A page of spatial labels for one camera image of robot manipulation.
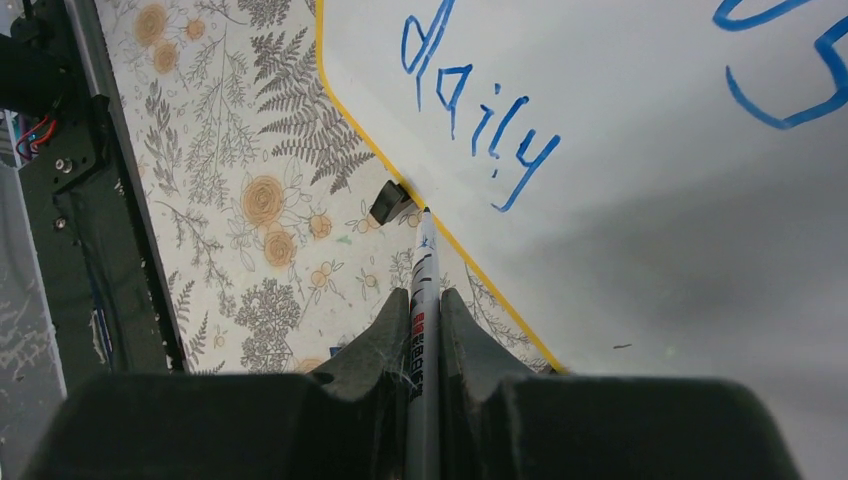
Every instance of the gray leaf pattern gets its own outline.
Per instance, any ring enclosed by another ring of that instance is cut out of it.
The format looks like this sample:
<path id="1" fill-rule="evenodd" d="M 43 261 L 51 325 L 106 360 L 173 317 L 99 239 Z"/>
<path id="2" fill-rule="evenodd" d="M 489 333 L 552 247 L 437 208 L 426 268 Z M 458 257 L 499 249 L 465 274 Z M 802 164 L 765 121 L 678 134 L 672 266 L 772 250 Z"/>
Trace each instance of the gray leaf pattern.
<path id="1" fill-rule="evenodd" d="M 252 333 L 242 344 L 242 366 L 251 373 L 285 371 L 292 355 L 286 335 L 300 319 L 300 305 L 291 285 L 266 278 L 261 287 L 254 285 L 241 300 L 235 323 Z"/>
<path id="2" fill-rule="evenodd" d="M 321 83 L 317 2 L 96 4 L 185 364 L 280 372 L 326 359 L 389 286 L 408 286 L 420 215 L 378 228 L 367 214 L 389 174 Z M 139 25 L 145 10 L 162 23 Z M 459 289 L 486 331 L 546 365 L 456 252 L 440 248 L 440 264 L 442 289 Z"/>

